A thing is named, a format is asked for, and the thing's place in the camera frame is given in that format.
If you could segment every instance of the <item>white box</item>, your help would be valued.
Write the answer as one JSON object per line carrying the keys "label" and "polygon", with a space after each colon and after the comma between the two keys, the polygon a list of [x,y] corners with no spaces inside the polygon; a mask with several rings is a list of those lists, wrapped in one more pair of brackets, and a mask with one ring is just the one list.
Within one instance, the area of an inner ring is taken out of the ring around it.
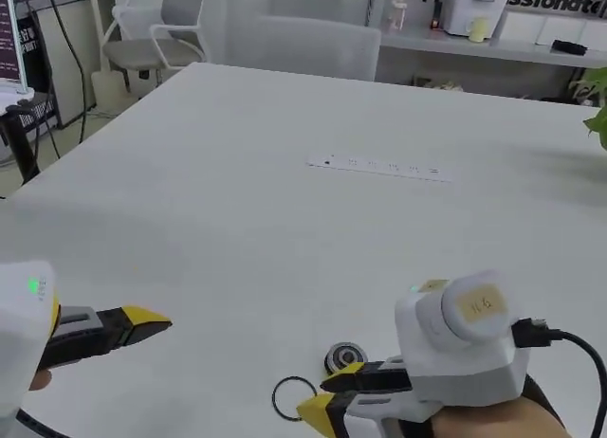
{"label": "white box", "polygon": [[535,45],[546,20],[545,14],[504,11],[500,40]]}
{"label": "white box", "polygon": [[594,51],[607,52],[607,22],[587,20],[579,37],[579,44]]}
{"label": "white box", "polygon": [[555,40],[578,43],[586,20],[570,16],[547,16],[537,45],[552,46]]}
{"label": "white box", "polygon": [[451,35],[470,34],[476,18],[487,19],[486,37],[491,38],[508,0],[445,0],[443,29]]}

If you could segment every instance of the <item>chair leg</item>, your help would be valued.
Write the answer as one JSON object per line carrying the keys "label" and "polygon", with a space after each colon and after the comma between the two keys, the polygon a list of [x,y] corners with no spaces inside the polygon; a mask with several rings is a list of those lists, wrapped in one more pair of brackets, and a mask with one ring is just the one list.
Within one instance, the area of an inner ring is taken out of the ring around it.
{"label": "chair leg", "polygon": [[162,84],[162,70],[156,70],[156,87],[159,87]]}

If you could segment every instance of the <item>white shelf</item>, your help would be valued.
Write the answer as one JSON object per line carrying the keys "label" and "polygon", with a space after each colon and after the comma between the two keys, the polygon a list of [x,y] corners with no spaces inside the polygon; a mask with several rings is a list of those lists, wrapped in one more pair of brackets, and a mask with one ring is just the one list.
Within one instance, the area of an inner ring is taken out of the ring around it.
{"label": "white shelf", "polygon": [[579,66],[583,68],[607,66],[606,52],[588,50],[585,56],[574,56],[553,52],[550,50],[550,46],[528,43],[489,40],[477,44],[465,37],[455,37],[443,31],[430,30],[424,27],[406,27],[395,33],[384,31],[381,44],[412,51],[488,57],[534,64]]}

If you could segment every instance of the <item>green plant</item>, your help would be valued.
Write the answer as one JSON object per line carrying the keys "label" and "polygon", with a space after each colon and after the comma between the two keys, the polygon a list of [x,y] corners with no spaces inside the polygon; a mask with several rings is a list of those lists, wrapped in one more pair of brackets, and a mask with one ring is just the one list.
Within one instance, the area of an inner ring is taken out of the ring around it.
{"label": "green plant", "polygon": [[584,125],[590,133],[597,133],[600,145],[607,151],[607,105],[605,104],[605,95],[607,94],[607,68],[598,68],[588,70],[581,81],[572,82],[578,88],[575,97],[581,94],[585,98],[598,95],[600,110],[597,114],[584,121]]}

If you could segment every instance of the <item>metal ring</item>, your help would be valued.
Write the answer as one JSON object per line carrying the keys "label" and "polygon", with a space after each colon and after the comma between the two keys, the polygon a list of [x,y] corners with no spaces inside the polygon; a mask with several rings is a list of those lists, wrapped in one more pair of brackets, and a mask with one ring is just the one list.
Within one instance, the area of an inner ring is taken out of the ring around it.
{"label": "metal ring", "polygon": [[278,388],[280,388],[283,384],[285,384],[288,381],[300,381],[300,382],[304,383],[305,385],[307,385],[312,390],[312,392],[314,393],[315,397],[319,393],[318,393],[318,391],[316,390],[316,388],[314,387],[314,385],[312,383],[310,383],[307,379],[302,378],[301,376],[288,376],[286,378],[283,378],[283,379],[281,379],[278,382],[278,384],[276,385],[276,387],[274,387],[274,391],[272,391],[272,407],[274,407],[274,410],[276,411],[276,414],[278,414],[279,416],[281,416],[286,421],[300,422],[300,421],[302,421],[302,417],[287,416],[282,411],[280,411],[279,408],[278,408],[278,405],[276,405],[276,392],[278,391]]}

